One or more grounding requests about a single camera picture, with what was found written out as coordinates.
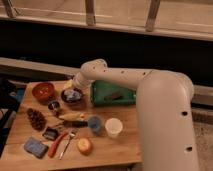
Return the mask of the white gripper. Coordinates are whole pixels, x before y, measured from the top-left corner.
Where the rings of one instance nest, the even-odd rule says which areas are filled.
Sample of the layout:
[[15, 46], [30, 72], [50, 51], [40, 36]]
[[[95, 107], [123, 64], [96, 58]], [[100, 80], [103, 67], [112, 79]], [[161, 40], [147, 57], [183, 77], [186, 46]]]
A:
[[76, 87], [78, 89], [85, 89], [87, 88], [91, 82], [87, 80], [81, 73], [77, 73], [73, 80], [68, 80], [65, 84], [63, 89], [73, 88]]

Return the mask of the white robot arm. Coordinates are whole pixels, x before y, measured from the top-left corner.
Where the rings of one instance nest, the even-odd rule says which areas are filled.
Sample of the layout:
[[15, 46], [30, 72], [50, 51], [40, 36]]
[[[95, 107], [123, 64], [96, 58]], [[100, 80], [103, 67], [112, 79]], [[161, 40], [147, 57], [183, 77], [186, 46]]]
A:
[[194, 86], [182, 73], [110, 68], [103, 59], [81, 65], [73, 86], [103, 80], [136, 92], [143, 171], [200, 171], [191, 100]]

